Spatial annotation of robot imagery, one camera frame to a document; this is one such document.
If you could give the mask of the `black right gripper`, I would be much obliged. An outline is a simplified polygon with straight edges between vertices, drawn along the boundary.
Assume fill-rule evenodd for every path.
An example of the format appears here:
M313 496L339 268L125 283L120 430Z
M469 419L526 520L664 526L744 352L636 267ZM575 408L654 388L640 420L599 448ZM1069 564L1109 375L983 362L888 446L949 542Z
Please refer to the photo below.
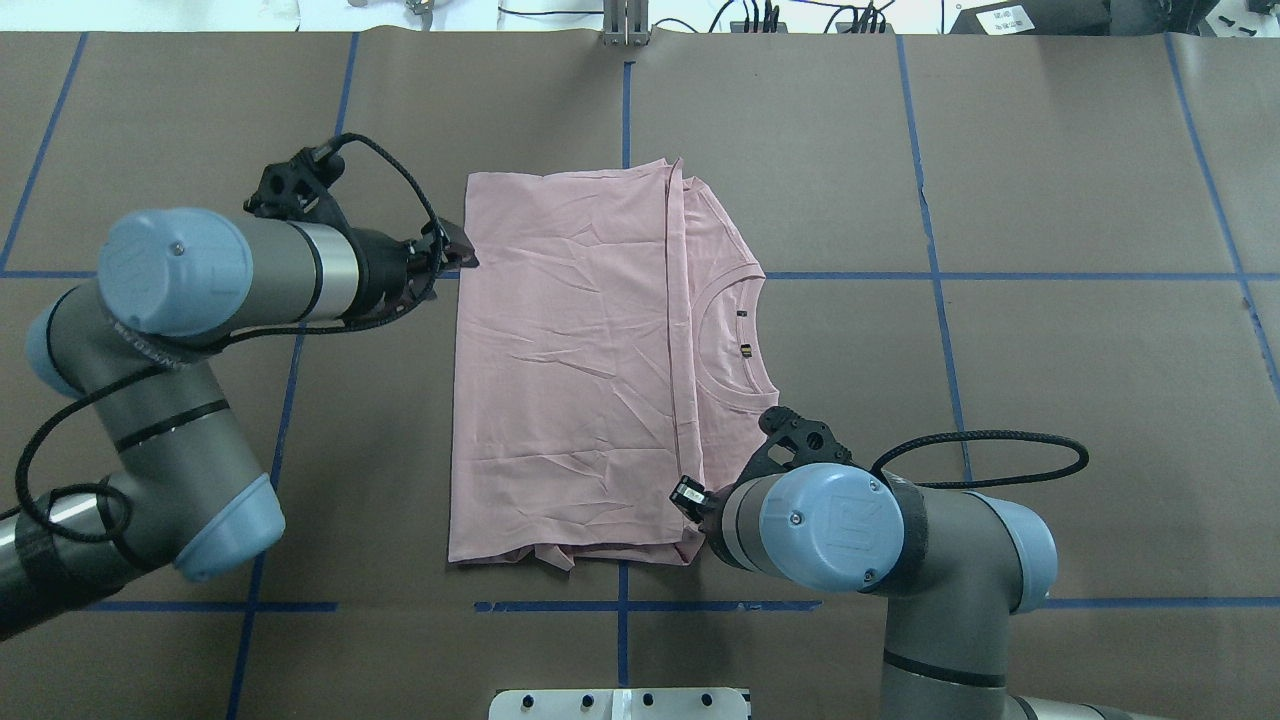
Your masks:
M669 501L690 523L699 523L699 530L713 551L728 551L724 506L732 492L732 486L710 489L692 478L681 478L671 492Z

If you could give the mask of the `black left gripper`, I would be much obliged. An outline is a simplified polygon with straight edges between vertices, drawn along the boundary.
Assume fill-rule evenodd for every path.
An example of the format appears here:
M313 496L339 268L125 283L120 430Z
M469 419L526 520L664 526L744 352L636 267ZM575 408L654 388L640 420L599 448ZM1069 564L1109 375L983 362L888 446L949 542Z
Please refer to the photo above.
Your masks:
M435 299L442 273L480 265L465 229L449 220L436 220L436 228L426 228L421 237L408 241L356 228L352 246L360 269L352 301L355 322L383 322L410 313Z

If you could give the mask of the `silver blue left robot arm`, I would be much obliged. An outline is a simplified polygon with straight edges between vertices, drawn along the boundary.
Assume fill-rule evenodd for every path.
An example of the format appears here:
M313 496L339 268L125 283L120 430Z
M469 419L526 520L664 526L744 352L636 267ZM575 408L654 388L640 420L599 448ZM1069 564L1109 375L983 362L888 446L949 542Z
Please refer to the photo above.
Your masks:
M443 272L476 265L451 222L398 241L201 208L123 217L96 277L63 293L27 334L33 372L70 404L35 432L15 466L18 505L3 514L3 638L159 568L206 582L275 544L282 506L211 356L257 337L385 325L430 299ZM87 407L122 469L35 495L38 447Z

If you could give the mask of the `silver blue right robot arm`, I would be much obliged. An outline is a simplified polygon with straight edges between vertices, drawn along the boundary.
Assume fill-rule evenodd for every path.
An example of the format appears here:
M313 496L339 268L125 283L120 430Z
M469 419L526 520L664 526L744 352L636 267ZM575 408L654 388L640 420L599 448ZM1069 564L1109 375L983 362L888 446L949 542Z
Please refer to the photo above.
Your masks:
M728 565L813 591L886 600L882 719L1125 719L1010 693L1010 624L1039 609L1059 553L1019 503L815 462L671 502Z

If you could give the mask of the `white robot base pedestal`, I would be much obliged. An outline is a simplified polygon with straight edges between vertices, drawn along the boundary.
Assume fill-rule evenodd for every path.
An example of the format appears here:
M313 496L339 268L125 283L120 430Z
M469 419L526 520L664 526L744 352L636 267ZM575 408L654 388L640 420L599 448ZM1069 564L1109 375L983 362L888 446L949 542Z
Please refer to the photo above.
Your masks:
M751 719L750 692L732 687L508 689L489 719Z

